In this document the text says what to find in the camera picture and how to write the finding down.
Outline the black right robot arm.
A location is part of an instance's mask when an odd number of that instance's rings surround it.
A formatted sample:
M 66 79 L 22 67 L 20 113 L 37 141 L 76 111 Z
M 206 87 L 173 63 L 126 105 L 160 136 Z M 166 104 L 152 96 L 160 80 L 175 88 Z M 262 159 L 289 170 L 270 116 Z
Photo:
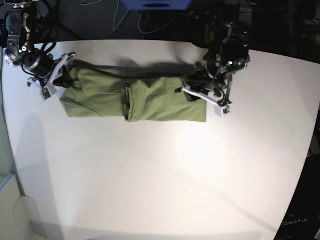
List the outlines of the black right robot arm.
M 3 3 L 12 7 L 4 18 L 7 63 L 21 68 L 31 82 L 39 83 L 41 88 L 49 81 L 55 87 L 70 88 L 73 80 L 66 66 L 58 66 L 62 59 L 54 59 L 51 54 L 60 30 L 73 34 L 60 21 L 61 2 L 58 0 L 52 6 L 44 0 L 46 16 L 41 16 L 36 0 L 5 0 Z

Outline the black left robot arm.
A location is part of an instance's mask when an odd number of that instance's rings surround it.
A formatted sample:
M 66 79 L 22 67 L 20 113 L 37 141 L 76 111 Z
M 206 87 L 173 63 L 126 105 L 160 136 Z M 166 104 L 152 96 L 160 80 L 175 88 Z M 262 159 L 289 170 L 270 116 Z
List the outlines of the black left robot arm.
M 250 62 L 249 43 L 252 26 L 249 0 L 227 0 L 208 23 L 208 52 L 197 62 L 192 74 L 185 78 L 185 95 L 190 102 L 208 100 L 226 107 L 230 100 L 233 76 Z

